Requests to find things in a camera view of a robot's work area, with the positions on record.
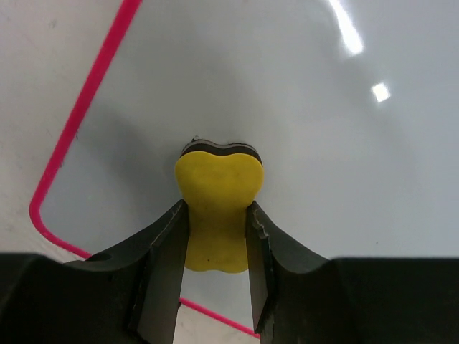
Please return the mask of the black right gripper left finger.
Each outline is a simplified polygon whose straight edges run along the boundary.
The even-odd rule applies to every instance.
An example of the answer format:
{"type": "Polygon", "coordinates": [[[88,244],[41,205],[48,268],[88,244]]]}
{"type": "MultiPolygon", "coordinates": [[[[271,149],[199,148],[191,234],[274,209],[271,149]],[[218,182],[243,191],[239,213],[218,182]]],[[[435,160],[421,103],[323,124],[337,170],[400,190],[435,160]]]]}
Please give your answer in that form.
{"type": "Polygon", "coordinates": [[[3,343],[171,343],[189,238],[188,208],[86,260],[1,255],[3,343]]]}

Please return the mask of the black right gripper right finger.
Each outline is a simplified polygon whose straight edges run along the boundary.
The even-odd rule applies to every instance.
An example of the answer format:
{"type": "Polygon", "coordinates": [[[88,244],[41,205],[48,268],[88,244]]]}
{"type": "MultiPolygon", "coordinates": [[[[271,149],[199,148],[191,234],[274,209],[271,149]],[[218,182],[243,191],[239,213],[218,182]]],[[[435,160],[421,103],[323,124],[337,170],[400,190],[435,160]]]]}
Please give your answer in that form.
{"type": "Polygon", "coordinates": [[[252,319],[262,343],[456,343],[456,258],[326,259],[247,209],[252,319]]]}

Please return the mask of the yellow bone shaped eraser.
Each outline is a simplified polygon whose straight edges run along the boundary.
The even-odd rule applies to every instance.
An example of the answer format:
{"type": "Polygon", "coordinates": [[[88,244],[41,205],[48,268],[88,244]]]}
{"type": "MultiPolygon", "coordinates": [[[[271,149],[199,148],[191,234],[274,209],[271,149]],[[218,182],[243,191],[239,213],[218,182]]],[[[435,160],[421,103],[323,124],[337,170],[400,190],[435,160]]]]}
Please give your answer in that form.
{"type": "Polygon", "coordinates": [[[189,212],[185,267],[194,272],[246,271],[247,208],[265,175],[259,153],[246,143],[195,138],[184,146],[174,172],[189,212]]]}

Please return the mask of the pink framed whiteboard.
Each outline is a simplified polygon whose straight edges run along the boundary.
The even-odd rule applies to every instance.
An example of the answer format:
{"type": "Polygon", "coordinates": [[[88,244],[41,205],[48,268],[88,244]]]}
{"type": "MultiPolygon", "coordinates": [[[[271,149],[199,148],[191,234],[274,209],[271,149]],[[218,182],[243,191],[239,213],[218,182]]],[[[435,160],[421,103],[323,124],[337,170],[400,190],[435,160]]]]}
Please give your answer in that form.
{"type": "Polygon", "coordinates": [[[117,244],[179,199],[193,139],[254,147],[257,202],[325,257],[457,257],[458,3],[123,1],[33,224],[117,244]]]}

